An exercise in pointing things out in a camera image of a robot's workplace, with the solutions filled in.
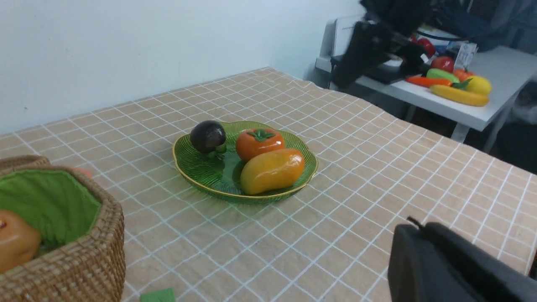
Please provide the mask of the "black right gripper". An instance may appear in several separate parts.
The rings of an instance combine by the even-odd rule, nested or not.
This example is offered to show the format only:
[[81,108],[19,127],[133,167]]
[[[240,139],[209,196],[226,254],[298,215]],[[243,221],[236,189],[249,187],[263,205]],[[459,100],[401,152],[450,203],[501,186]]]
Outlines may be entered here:
[[347,50],[331,73],[331,83],[345,89],[359,77],[390,60],[387,49],[401,47],[401,70],[406,77],[428,72],[425,49],[409,42],[411,34],[426,21],[434,0],[361,0],[364,21],[355,23]]

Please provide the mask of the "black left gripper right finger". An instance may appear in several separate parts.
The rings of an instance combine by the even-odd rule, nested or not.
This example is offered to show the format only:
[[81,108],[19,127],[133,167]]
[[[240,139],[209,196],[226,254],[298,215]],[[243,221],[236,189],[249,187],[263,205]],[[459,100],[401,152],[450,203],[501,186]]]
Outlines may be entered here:
[[535,302],[536,281],[512,269],[439,222],[424,235],[478,302]]

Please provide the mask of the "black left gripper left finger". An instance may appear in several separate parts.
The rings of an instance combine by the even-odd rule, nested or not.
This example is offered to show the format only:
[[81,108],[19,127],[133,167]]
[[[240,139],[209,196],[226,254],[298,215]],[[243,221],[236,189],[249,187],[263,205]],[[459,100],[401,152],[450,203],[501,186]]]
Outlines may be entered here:
[[388,265],[388,285],[393,302],[477,302],[478,292],[462,273],[464,257],[478,248],[453,231],[431,234],[409,216],[396,226]]

